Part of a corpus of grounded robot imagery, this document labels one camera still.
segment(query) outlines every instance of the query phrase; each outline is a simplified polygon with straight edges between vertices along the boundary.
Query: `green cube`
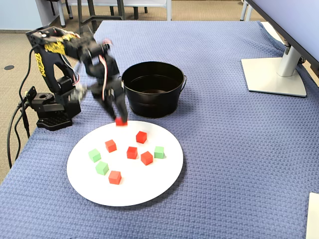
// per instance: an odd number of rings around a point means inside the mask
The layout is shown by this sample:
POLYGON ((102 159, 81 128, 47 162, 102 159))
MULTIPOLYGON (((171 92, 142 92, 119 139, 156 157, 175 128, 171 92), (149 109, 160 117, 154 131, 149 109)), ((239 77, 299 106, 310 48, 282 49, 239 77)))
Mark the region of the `green cube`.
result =
POLYGON ((164 147, 155 147, 154 158, 164 158, 164 147))
POLYGON ((99 162, 95 167, 98 174, 105 175, 109 171, 109 166, 107 163, 99 162))
POLYGON ((93 162, 97 162, 101 159, 100 152, 96 148, 89 152, 89 156, 93 162))

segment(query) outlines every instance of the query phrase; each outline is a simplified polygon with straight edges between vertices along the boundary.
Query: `monitor stand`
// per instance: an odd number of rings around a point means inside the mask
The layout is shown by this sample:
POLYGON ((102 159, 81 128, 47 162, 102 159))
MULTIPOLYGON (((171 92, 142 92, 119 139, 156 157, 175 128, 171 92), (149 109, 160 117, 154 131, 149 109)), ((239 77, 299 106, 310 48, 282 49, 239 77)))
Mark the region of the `monitor stand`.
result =
POLYGON ((300 56, 291 46, 283 57, 242 59, 248 90, 305 97, 304 83, 296 71, 300 56))

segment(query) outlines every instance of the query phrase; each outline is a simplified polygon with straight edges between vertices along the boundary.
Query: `floor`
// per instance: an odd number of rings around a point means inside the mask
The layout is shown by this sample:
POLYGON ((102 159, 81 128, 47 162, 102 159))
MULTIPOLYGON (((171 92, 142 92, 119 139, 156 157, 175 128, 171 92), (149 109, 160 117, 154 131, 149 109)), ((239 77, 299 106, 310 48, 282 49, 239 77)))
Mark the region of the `floor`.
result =
MULTIPOLYGON (((172 2, 172 19, 173 20, 210 20, 210 21, 238 21, 242 9, 240 1, 173 1, 172 2)), ((65 10, 65 19, 67 30, 78 30, 78 17, 76 6, 72 7, 74 19, 69 20, 67 11, 65 10)), ((134 20, 133 8, 126 8, 127 20, 134 20)), ((96 14, 109 15, 110 9, 108 7, 96 7, 96 14)), ((139 20, 166 20, 166 10, 164 8, 150 7, 147 14, 144 13, 143 8, 139 8, 139 20)), ((83 16, 88 17, 87 7, 83 7, 83 16)), ((263 21, 263 18, 255 11, 252 13, 251 20, 263 21)), ((54 23, 55 26, 60 27, 59 21, 54 23)), ((10 121, 11 115, 19 102, 18 89, 21 81, 27 72, 28 53, 30 51, 30 44, 27 41, 25 34, 17 33, 0 33, 0 75, 1 87, 0 95, 0 124, 3 125, 0 129, 0 182, 9 171, 7 153, 6 153, 6 136, 7 126, 10 121), (7 65, 14 65, 12 70, 4 70, 7 65)), ((75 60, 70 60, 71 64, 76 63, 75 60)), ((318 80, 315 75, 310 71, 310 74, 315 80, 318 80)), ((38 92, 49 92, 42 76, 40 75, 35 58, 32 57, 31 72, 24 84, 22 92, 25 92, 35 86, 38 92)), ((37 121, 36 113, 32 109, 27 110, 27 115, 30 123, 31 132, 35 129, 37 121)), ((23 124, 18 125, 18 132, 21 138, 22 147, 27 142, 26 133, 23 124)), ((11 158, 15 158, 17 150, 17 140, 14 130, 11 131, 11 158)))

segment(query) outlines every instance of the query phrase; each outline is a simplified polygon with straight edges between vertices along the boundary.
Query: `cable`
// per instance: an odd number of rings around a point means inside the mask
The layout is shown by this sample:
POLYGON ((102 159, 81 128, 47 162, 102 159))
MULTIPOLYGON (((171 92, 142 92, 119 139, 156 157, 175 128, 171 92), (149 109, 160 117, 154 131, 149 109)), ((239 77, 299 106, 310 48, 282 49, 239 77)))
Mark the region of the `cable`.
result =
POLYGON ((79 74, 77 71, 75 71, 75 70, 72 68, 72 66, 70 66, 70 65, 67 63, 67 61, 65 60, 65 58, 64 58, 64 56, 63 56, 62 54, 60 54, 60 55, 61 55, 61 58, 62 58, 62 60, 64 61, 64 63, 65 63, 68 67, 70 67, 70 68, 73 70, 74 73, 76 73, 76 74, 78 75, 78 79, 77 79, 77 80, 75 79, 75 75, 73 75, 73 80, 74 80, 73 85, 77 84, 77 83, 80 81, 80 74, 79 74))
POLYGON ((18 134, 18 130, 16 129, 16 127, 18 126, 18 123, 20 122, 21 118, 22 118, 22 114, 20 115, 20 117, 18 118, 18 120, 16 121, 16 123, 14 125, 15 135, 16 135, 16 138, 18 139, 18 151, 16 152, 15 159, 18 158, 19 153, 20 153, 20 149, 21 149, 21 140, 20 140, 20 137, 19 137, 19 134, 18 134))
POLYGON ((28 118, 25 114, 25 108, 24 108, 24 103, 23 103, 23 98, 22 98, 22 95, 21 95, 21 90, 22 90, 22 87, 26 81, 26 79, 28 78, 29 74, 30 74, 30 69, 31 69, 31 55, 32 55, 32 51, 34 51, 34 49, 38 47, 38 45, 35 45, 34 47, 32 47, 32 49, 30 50, 29 52, 29 64, 28 64, 28 72, 26 73, 25 75, 25 78, 23 79, 22 83, 21 83, 21 86, 19 88, 19 96, 20 96, 20 100, 22 102, 22 117, 23 117, 23 125, 24 125, 24 128, 25 128, 25 131, 26 131, 26 135, 28 136, 28 138, 30 137, 30 131, 29 131, 29 122, 28 122, 28 118))
POLYGON ((108 67, 106 65, 105 59, 101 55, 99 55, 99 59, 100 59, 102 65, 104 66, 104 82, 103 82, 103 88, 102 88, 102 100, 104 101, 104 91, 105 91, 105 87, 106 87, 106 82, 108 80, 108 67))
POLYGON ((6 152, 7 152, 7 155, 8 155, 8 161, 9 161, 9 167, 12 168, 12 162, 11 162, 11 154, 10 154, 10 135, 11 135, 11 128, 12 128, 12 124, 13 124, 13 120, 14 120, 14 117, 16 115, 16 113, 18 112, 18 110, 20 109, 21 107, 18 106, 12 117, 11 117, 11 120, 10 120, 10 123, 9 123, 9 127, 8 127, 8 134, 7 134, 7 137, 6 137, 6 152))

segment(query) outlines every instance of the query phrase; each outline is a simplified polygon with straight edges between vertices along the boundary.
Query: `bucket handle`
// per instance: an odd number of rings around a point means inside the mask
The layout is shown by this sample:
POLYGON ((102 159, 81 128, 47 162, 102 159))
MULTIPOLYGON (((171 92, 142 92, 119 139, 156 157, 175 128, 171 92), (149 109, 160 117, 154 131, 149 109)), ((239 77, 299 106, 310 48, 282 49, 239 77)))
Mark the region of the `bucket handle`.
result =
POLYGON ((182 90, 184 89, 184 87, 185 87, 185 85, 186 85, 186 82, 187 82, 187 76, 184 76, 184 79, 185 79, 185 83, 184 83, 184 85, 183 85, 183 87, 181 88, 181 90, 180 90, 180 92, 179 92, 179 93, 181 93, 181 92, 182 92, 182 90))

